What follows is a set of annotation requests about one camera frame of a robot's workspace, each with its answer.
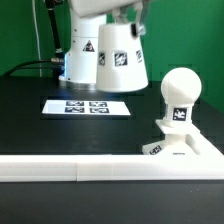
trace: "black surface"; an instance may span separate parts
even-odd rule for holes
[[[58,88],[50,79],[0,79],[1,154],[140,153],[163,136],[160,83],[105,95]],[[132,116],[43,116],[47,98],[124,100]],[[224,116],[202,100],[193,121],[220,150]],[[0,223],[223,224],[224,181],[1,183]]]
[[[131,116],[44,115],[47,99],[125,101]],[[164,137],[155,125],[165,111],[159,82],[106,94],[60,88],[46,78],[1,78],[0,102],[1,154],[138,154]],[[193,123],[222,150],[224,116],[202,100],[193,109]]]

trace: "green wall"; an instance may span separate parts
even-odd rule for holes
[[[42,58],[54,55],[48,15],[36,0]],[[174,67],[196,71],[203,84],[202,98],[224,112],[224,1],[155,0],[150,4],[147,34],[142,38],[150,80],[161,80]],[[56,9],[61,43],[70,46],[67,4]],[[130,10],[129,18],[134,18]],[[1,0],[0,74],[19,63],[37,59],[31,0]],[[28,75],[18,71],[17,75]]]

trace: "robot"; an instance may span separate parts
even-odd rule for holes
[[[71,48],[64,57],[60,84],[106,92],[130,92],[146,87],[148,79],[139,36],[145,34],[149,0],[98,0],[94,4],[68,0],[68,4]],[[134,23],[126,18],[130,6],[137,12]],[[106,24],[107,13],[112,13],[115,23]]]

